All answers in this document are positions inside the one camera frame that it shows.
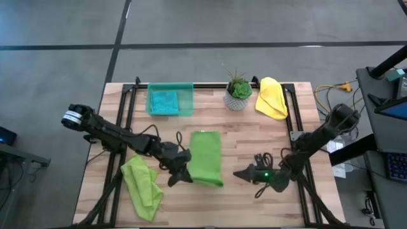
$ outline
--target blue towel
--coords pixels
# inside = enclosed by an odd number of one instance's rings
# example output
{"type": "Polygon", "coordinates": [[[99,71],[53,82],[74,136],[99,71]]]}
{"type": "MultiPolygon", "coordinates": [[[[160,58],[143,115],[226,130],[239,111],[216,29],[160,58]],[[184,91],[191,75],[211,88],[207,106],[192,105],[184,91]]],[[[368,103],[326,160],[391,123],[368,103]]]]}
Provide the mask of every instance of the blue towel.
{"type": "Polygon", "coordinates": [[[176,91],[151,93],[151,111],[165,115],[178,115],[178,97],[176,91]]]}

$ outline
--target white paper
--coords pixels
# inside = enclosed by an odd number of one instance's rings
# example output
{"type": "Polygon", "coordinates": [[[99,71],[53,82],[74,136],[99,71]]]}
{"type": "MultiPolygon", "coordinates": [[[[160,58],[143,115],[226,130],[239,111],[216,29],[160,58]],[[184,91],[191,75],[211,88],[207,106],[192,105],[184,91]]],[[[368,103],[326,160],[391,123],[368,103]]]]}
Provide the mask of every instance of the white paper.
{"type": "MultiPolygon", "coordinates": [[[[329,141],[326,144],[326,149],[330,153],[335,152],[336,150],[342,149],[342,148],[343,148],[343,143],[341,143],[341,142],[329,141]]],[[[335,165],[334,167],[332,167],[332,172],[333,172],[333,175],[336,177],[346,178],[346,170],[345,170],[344,164],[335,165]]]]}
{"type": "Polygon", "coordinates": [[[330,153],[332,153],[332,152],[334,152],[334,151],[336,151],[336,150],[338,150],[338,149],[342,149],[342,148],[343,148],[343,143],[341,143],[341,142],[329,141],[329,142],[326,144],[326,149],[327,149],[330,153]]]}

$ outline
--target translucent teal bin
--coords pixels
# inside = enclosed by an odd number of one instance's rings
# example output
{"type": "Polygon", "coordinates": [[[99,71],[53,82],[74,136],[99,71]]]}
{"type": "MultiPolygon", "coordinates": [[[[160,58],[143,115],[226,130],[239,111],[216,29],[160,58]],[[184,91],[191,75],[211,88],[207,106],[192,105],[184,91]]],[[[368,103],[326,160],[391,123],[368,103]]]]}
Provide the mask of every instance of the translucent teal bin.
{"type": "Polygon", "coordinates": [[[147,87],[146,112],[150,116],[190,116],[193,114],[193,83],[150,83],[147,87]],[[151,110],[153,92],[176,92],[179,112],[157,112],[151,110]]]}

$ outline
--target lime green cloth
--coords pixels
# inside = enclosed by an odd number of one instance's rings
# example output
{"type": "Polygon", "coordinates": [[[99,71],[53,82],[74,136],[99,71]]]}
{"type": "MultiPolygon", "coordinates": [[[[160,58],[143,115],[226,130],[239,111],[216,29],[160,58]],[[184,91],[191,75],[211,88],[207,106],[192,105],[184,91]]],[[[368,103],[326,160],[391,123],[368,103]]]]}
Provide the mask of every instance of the lime green cloth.
{"type": "Polygon", "coordinates": [[[191,134],[191,161],[188,170],[194,182],[223,187],[221,175],[221,137],[219,132],[191,134]]]}
{"type": "Polygon", "coordinates": [[[163,198],[163,191],[154,183],[157,171],[149,169],[138,155],[122,165],[121,171],[137,215],[152,221],[163,198]]]}

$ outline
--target folded green cloth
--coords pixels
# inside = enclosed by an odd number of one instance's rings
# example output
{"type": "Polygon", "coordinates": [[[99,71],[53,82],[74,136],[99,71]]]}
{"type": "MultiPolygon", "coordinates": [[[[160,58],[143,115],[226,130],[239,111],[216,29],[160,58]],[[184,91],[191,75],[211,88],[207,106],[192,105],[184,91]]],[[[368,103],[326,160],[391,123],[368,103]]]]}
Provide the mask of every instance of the folded green cloth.
{"type": "Polygon", "coordinates": [[[163,191],[154,183],[157,171],[149,169],[140,156],[134,155],[121,166],[121,172],[137,215],[152,221],[163,198],[163,191]]]}
{"type": "Polygon", "coordinates": [[[219,132],[193,132],[189,147],[191,161],[188,163],[188,170],[192,180],[210,186],[223,187],[219,132]]]}

